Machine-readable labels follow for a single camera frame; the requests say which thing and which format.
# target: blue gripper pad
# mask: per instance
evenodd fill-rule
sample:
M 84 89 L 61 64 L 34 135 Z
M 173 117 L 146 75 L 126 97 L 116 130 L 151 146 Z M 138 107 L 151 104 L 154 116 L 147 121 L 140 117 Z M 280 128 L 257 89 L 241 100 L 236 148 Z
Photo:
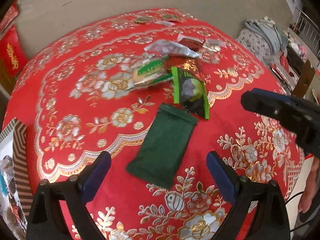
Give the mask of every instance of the blue gripper pad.
M 82 203 L 86 204 L 94 199 L 103 179 L 111 166 L 111 156 L 108 152 L 101 152 L 93 164 L 87 166 L 90 172 L 82 185 Z
M 206 163 L 224 200 L 234 205 L 240 188 L 238 175 L 232 167 L 223 162 L 215 151 L 208 153 Z

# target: black cable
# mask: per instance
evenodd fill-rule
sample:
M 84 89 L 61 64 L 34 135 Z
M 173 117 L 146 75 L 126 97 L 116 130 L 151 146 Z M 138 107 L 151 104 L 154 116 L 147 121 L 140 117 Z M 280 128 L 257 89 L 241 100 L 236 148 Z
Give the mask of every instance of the black cable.
M 291 230 L 290 230 L 290 233 L 293 232 L 293 231 L 295 231 L 295 230 L 298 230 L 299 228 L 304 227 L 305 225 L 311 223 L 312 221 L 313 221 L 313 219 L 311 219 L 311 220 L 308 221 L 308 222 L 303 223 L 302 225 L 300 225 L 300 226 L 298 226 L 298 227 L 296 227 L 296 228 L 294 228 L 294 229 L 291 229 Z
M 296 196 L 301 195 L 302 193 L 304 193 L 304 191 L 301 191 L 301 192 L 297 193 L 296 195 L 292 196 L 291 198 L 288 199 L 288 201 L 285 204 L 287 205 L 290 200 L 294 199 Z

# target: brown striped paper bag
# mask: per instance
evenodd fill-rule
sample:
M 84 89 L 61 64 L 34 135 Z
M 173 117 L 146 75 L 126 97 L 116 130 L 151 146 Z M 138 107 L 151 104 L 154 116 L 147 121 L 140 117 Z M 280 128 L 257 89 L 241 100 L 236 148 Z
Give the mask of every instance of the brown striped paper bag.
M 0 215 L 14 235 L 25 234 L 33 197 L 26 160 L 26 126 L 16 118 L 0 134 L 0 180 Z

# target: red tablecloth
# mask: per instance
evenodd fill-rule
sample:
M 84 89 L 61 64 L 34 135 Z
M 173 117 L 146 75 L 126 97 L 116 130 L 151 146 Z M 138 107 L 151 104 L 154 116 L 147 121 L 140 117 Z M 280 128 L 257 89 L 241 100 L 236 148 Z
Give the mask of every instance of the red tablecloth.
M 165 27 L 132 21 L 136 16 L 161 20 L 165 14 L 181 22 Z M 227 48 L 201 49 L 210 120 L 199 118 L 175 185 L 163 189 L 130 175 L 125 167 L 137 155 L 159 105 L 172 104 L 172 85 L 126 89 L 132 86 L 132 68 L 151 57 L 143 50 L 146 44 L 175 40 L 179 33 L 219 39 Z M 17 117 L 28 126 L 33 190 L 42 178 L 65 180 L 102 150 L 111 153 L 110 171 L 87 204 L 106 238 L 207 240 L 230 209 L 206 168 L 209 151 L 216 150 L 253 181 L 276 179 L 286 198 L 299 176 L 303 154 L 293 135 L 277 121 L 241 107 L 241 94 L 255 87 L 283 93 L 269 70 L 213 26 L 174 9 L 139 11 L 73 31 L 35 56 L 20 75 L 4 125 Z M 79 238 L 67 212 L 65 217 L 73 237 Z

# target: gold lettering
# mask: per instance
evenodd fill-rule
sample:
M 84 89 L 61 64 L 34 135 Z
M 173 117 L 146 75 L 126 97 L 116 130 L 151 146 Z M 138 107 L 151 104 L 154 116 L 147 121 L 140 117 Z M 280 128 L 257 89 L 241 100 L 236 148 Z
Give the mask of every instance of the gold lettering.
M 9 55 L 10 59 L 11 59 L 12 69 L 18 68 L 19 67 L 19 62 L 18 62 L 17 58 L 14 55 L 14 51 L 13 51 L 13 48 L 12 48 L 10 43 L 7 44 L 7 53 Z

